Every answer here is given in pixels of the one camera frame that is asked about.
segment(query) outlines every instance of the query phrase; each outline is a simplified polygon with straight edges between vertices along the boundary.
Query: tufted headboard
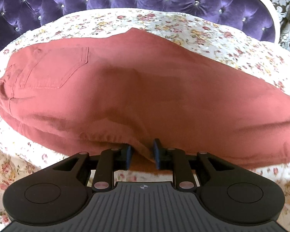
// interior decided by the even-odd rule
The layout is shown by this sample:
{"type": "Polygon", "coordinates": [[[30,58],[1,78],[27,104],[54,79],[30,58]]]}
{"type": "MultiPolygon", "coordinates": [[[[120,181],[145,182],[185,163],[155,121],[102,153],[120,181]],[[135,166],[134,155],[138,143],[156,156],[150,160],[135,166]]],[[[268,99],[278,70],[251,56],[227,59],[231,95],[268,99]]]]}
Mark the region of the tufted headboard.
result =
{"type": "Polygon", "coordinates": [[[0,0],[0,51],[24,32],[63,15],[102,8],[183,12],[232,26],[261,41],[275,42],[279,35],[273,13],[261,0],[0,0]]]}

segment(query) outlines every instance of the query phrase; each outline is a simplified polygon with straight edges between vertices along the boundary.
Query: floral bedsheet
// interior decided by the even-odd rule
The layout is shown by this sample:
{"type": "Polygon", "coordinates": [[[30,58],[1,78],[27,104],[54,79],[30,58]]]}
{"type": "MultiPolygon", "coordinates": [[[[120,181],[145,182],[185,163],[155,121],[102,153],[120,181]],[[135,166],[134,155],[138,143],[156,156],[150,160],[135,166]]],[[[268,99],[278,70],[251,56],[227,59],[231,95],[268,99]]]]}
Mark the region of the floral bedsheet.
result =
{"type": "MultiPolygon", "coordinates": [[[[26,32],[0,52],[0,78],[11,54],[25,46],[70,37],[103,38],[138,28],[235,69],[264,79],[290,95],[290,52],[240,30],[183,13],[144,9],[96,9],[72,13],[26,32]]],[[[10,223],[2,205],[12,182],[66,158],[21,136],[0,117],[0,231],[10,223]]],[[[290,163],[253,170],[277,182],[286,202],[278,222],[290,231],[290,163]]],[[[115,181],[164,181],[167,175],[117,171],[115,181]]]]}

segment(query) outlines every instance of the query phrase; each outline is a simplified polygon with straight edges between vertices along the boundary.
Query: flower pattern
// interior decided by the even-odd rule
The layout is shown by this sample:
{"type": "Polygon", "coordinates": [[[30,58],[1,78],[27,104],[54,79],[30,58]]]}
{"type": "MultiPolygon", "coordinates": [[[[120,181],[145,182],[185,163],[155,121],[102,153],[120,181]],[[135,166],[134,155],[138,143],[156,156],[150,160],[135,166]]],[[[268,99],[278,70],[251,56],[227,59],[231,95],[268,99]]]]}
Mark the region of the flower pattern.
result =
{"type": "MultiPolygon", "coordinates": [[[[144,9],[80,11],[28,31],[0,52],[0,78],[12,53],[25,46],[60,38],[103,38],[124,33],[132,27],[263,79],[290,96],[290,52],[282,47],[257,41],[240,30],[191,15],[144,9]]],[[[10,223],[2,205],[4,190],[14,181],[65,158],[66,155],[20,135],[0,117],[0,231],[10,223]]],[[[290,163],[259,168],[253,172],[277,182],[283,189],[286,202],[278,222],[290,231],[290,163]]],[[[171,181],[172,176],[117,171],[114,180],[171,181]]]]}

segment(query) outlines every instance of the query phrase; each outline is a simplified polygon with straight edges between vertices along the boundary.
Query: mattress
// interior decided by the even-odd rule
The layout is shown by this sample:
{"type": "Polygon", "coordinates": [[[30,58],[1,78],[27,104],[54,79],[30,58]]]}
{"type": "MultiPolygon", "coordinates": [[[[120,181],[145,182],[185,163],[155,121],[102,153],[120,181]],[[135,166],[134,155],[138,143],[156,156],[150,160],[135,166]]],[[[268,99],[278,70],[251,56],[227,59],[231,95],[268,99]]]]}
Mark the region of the mattress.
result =
{"type": "MultiPolygon", "coordinates": [[[[164,37],[193,52],[263,79],[290,96],[290,52],[280,46],[260,42],[240,30],[188,14],[143,9],[75,12],[28,31],[0,52],[0,77],[11,54],[22,47],[60,38],[103,38],[124,33],[132,27],[164,37]]],[[[0,231],[10,223],[2,206],[2,195],[8,185],[64,158],[66,155],[20,135],[0,117],[0,231]]],[[[283,189],[286,201],[278,222],[290,231],[290,163],[252,171],[275,181],[283,189]]],[[[171,180],[170,175],[115,172],[115,181],[171,180]]]]}

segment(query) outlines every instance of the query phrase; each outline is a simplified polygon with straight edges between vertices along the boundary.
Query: bed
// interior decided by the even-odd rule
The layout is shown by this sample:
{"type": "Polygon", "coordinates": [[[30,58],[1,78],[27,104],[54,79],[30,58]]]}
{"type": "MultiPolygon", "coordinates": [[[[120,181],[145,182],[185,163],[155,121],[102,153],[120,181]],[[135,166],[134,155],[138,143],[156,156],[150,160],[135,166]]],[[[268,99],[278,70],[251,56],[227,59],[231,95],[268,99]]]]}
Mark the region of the bed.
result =
{"type": "MultiPolygon", "coordinates": [[[[277,45],[275,9],[269,0],[249,1],[0,0],[0,77],[11,54],[22,47],[60,38],[107,37],[136,27],[262,78],[290,96],[290,52],[277,45]]],[[[21,136],[0,117],[0,231],[10,222],[2,206],[8,185],[64,158],[21,136]]],[[[253,171],[284,190],[278,222],[290,231],[290,163],[253,171]]],[[[115,180],[171,176],[117,171],[115,180]]]]}

